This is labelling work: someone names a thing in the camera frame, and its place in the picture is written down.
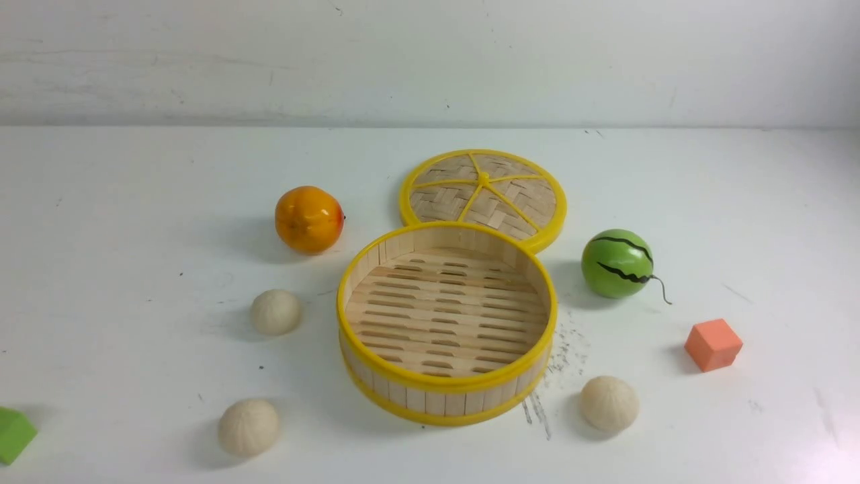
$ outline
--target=bamboo steamer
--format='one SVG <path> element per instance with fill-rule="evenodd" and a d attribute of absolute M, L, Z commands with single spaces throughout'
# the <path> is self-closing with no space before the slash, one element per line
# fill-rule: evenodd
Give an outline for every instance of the bamboo steamer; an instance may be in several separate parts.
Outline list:
<path fill-rule="evenodd" d="M 540 252 L 567 215 L 561 185 L 540 166 L 506 152 L 460 150 L 415 168 L 400 190 L 404 225 L 461 221 L 493 228 Z"/>
<path fill-rule="evenodd" d="M 514 237 L 458 221 L 410 225 L 350 263 L 337 294 L 350 376 L 395 415 L 467 425 L 538 384 L 556 325 L 546 269 Z"/>

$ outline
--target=white table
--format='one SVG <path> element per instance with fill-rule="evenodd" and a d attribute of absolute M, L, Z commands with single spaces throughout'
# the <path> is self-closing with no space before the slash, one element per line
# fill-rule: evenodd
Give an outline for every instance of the white table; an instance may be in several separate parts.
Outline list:
<path fill-rule="evenodd" d="M 560 297 L 551 373 L 489 422 L 424 428 L 375 407 L 336 343 L 348 261 L 399 226 L 425 158 L 518 153 L 566 190 L 540 258 Z M 860 479 L 860 136 L 719 130 L 0 128 L 0 405 L 40 435 L 0 482 L 856 483 Z M 273 230 L 299 184 L 347 211 L 341 241 L 294 256 Z M 577 265 L 610 227 L 640 233 L 649 284 L 611 305 Z M 258 337 L 261 291 L 301 327 Z M 725 318 L 744 340 L 702 374 L 681 349 Z M 639 392 L 600 440 L 571 402 L 596 375 Z M 214 422 L 272 399 L 284 436 L 239 463 Z"/>

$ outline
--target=fruit stem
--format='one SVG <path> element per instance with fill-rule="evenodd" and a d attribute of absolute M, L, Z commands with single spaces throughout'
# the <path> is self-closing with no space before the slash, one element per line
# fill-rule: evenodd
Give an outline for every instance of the fruit stem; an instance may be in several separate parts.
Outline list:
<path fill-rule="evenodd" d="M 660 281 L 660 286 L 663 288 L 663 301 L 665 301 L 665 302 L 666 302 L 666 304 L 668 304 L 668 305 L 670 305 L 670 306 L 671 306 L 671 305 L 672 305 L 672 303 L 671 303 L 671 302 L 669 302 L 669 300 L 668 300 L 668 299 L 666 299 L 666 284 L 664 284 L 664 283 L 663 283 L 663 280 L 662 280 L 662 279 L 660 279 L 660 278 L 659 278 L 659 277 L 657 277 L 657 276 L 653 276 L 653 275 L 652 275 L 652 276 L 651 276 L 651 278 L 652 278 L 652 279 L 656 279 L 656 280 Z"/>

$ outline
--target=orange block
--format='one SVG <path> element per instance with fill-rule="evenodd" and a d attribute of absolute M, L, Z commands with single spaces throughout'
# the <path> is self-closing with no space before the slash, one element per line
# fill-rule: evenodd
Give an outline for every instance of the orange block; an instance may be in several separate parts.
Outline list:
<path fill-rule="evenodd" d="M 684 349 L 702 371 L 711 371 L 732 364 L 743 344 L 726 320 L 713 320 L 693 326 Z"/>

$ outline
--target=orange fruit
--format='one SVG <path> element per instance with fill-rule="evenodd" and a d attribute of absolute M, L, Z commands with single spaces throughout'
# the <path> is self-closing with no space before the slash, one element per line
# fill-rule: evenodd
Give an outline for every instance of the orange fruit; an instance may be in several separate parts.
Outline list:
<path fill-rule="evenodd" d="M 343 230 L 341 204 L 325 191 L 311 186 L 297 187 L 278 200 L 274 227 L 294 251 L 318 254 L 337 242 Z"/>

